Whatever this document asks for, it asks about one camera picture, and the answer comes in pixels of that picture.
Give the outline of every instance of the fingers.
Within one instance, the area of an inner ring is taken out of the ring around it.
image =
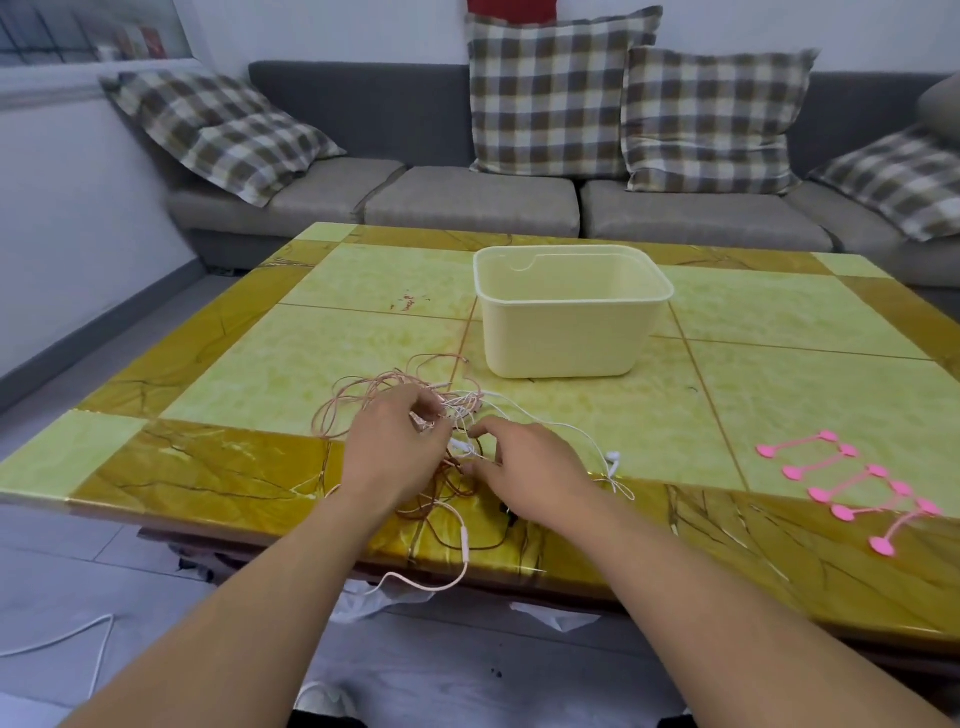
[[[378,392],[376,399],[404,413],[416,412],[431,422],[444,413],[444,401],[440,395],[418,384],[400,384],[385,392]]]
[[[503,468],[490,460],[479,457],[465,462],[463,468],[466,475],[482,480],[494,489],[500,484],[503,477]]]
[[[438,417],[425,436],[436,445],[440,452],[445,452],[452,435],[453,420],[447,417]]]
[[[509,420],[504,420],[502,417],[489,415],[471,427],[467,435],[474,440],[481,435],[492,435],[499,440],[501,437],[505,437],[515,424]]]

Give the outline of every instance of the hand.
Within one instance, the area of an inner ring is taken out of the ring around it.
[[[417,432],[410,413],[433,427]],[[390,510],[422,491],[446,453],[453,422],[440,397],[416,384],[377,394],[355,418],[344,453],[344,488],[382,494]]]
[[[510,510],[528,521],[561,531],[592,493],[594,485],[577,453],[543,425],[485,417],[468,434],[495,437],[496,462],[469,460],[467,474],[486,482]]]

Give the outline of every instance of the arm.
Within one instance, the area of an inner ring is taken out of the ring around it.
[[[409,413],[436,422],[423,434]],[[343,485],[78,708],[66,728],[284,726],[344,581],[374,531],[429,482],[452,425],[405,385],[359,413]]]
[[[591,482],[541,425],[489,417],[474,474],[603,573],[703,728],[952,725],[879,668]]]

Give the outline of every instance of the tangled cable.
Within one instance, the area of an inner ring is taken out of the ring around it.
[[[568,425],[566,423],[553,423],[543,420],[536,415],[531,414],[519,404],[514,402],[504,395],[498,394],[496,392],[484,391],[483,387],[480,386],[480,383],[475,379],[470,378],[467,374],[463,374],[462,377],[465,381],[470,382],[475,386],[475,389],[472,390],[447,390],[444,389],[451,387],[453,385],[452,381],[442,382],[442,383],[431,383],[426,381],[420,376],[420,371],[430,362],[436,361],[437,359],[452,358],[455,359],[458,363],[463,364],[464,367],[469,365],[469,361],[461,356],[460,354],[449,354],[449,353],[440,353],[440,354],[417,354],[416,356],[411,357],[407,362],[406,367],[402,370],[394,369],[390,372],[385,372],[380,376],[374,377],[362,377],[362,376],[345,376],[338,379],[333,384],[333,397],[330,400],[326,401],[320,409],[317,410],[317,413],[313,417],[313,421],[310,424],[311,431],[316,437],[325,439],[325,440],[334,440],[339,437],[343,437],[349,432],[349,427],[343,430],[335,431],[334,427],[336,426],[337,415],[340,413],[340,408],[345,404],[359,404],[361,409],[366,407],[371,400],[377,395],[378,392],[391,389],[393,387],[399,386],[401,384],[417,384],[420,387],[429,389],[432,392],[436,393],[440,399],[443,401],[444,413],[450,420],[453,421],[454,427],[454,436],[450,438],[449,444],[447,445],[446,455],[441,461],[437,471],[434,473],[434,477],[430,481],[430,486],[427,489],[427,492],[420,493],[417,497],[417,505],[414,508],[406,510],[397,510],[396,515],[399,518],[402,518],[406,521],[415,521],[421,522],[427,528],[430,529],[434,538],[442,545],[450,549],[461,550],[463,552],[464,560],[464,569],[461,572],[460,576],[457,577],[455,581],[450,584],[447,584],[442,587],[423,587],[420,584],[412,582],[410,579],[405,576],[398,574],[394,571],[390,571],[385,574],[380,580],[380,583],[377,584],[369,592],[364,593],[363,595],[369,595],[373,592],[380,589],[386,579],[390,576],[400,579],[401,581],[410,584],[417,589],[421,589],[426,592],[440,592],[445,589],[449,589],[456,584],[458,584],[464,576],[467,574],[467,567],[469,562],[469,554],[471,551],[484,551],[492,550],[502,546],[508,537],[509,531],[504,533],[503,538],[499,543],[492,546],[482,546],[482,547],[473,547],[471,548],[468,544],[468,532],[467,525],[463,520],[463,517],[453,506],[449,505],[449,502],[456,497],[471,497],[476,494],[476,490],[473,488],[463,488],[462,481],[460,477],[451,478],[451,475],[455,472],[459,476],[463,475],[463,467],[460,457],[470,456],[470,457],[480,457],[484,459],[488,458],[483,451],[483,446],[480,444],[479,440],[470,441],[469,436],[467,435],[469,427],[476,422],[477,415],[480,410],[488,406],[490,409],[494,410],[498,415],[503,417],[505,420],[510,420],[511,418],[507,415],[506,412],[495,403],[491,401],[491,398],[502,400],[503,402],[508,403],[520,413],[533,420],[534,422],[540,423],[542,425],[549,425],[555,427],[566,427],[568,429],[575,430],[581,435],[586,437],[590,444],[593,445],[597,453],[600,455],[601,462],[604,467],[604,474],[598,478],[595,478],[595,482],[608,483],[613,488],[615,493],[620,493],[629,500],[634,500],[634,493],[622,483],[613,479],[617,469],[620,465],[620,455],[617,452],[608,452],[604,453],[600,449],[600,446],[596,444],[592,437],[590,437],[586,432],[584,432],[579,427],[574,425]],[[422,359],[417,365],[416,368],[411,372],[411,368],[414,367],[414,363],[419,359]],[[431,423],[426,422],[421,417],[415,413],[410,414],[411,419],[414,421],[415,425],[420,429],[426,429],[432,426]],[[462,434],[464,439],[457,437],[458,434]],[[330,490],[326,495],[331,496],[340,485],[336,485],[333,489]],[[437,529],[430,522],[430,515],[433,513],[434,509],[440,506],[445,510],[448,510],[456,516],[460,521],[461,525],[461,545],[459,547],[452,544],[448,544],[437,532]]]

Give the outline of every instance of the left hand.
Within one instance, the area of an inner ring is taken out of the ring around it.
[[[433,427],[417,432],[410,413]],[[382,494],[395,509],[421,492],[444,458],[453,421],[440,396],[416,384],[380,392],[355,418],[344,453],[344,489]]]

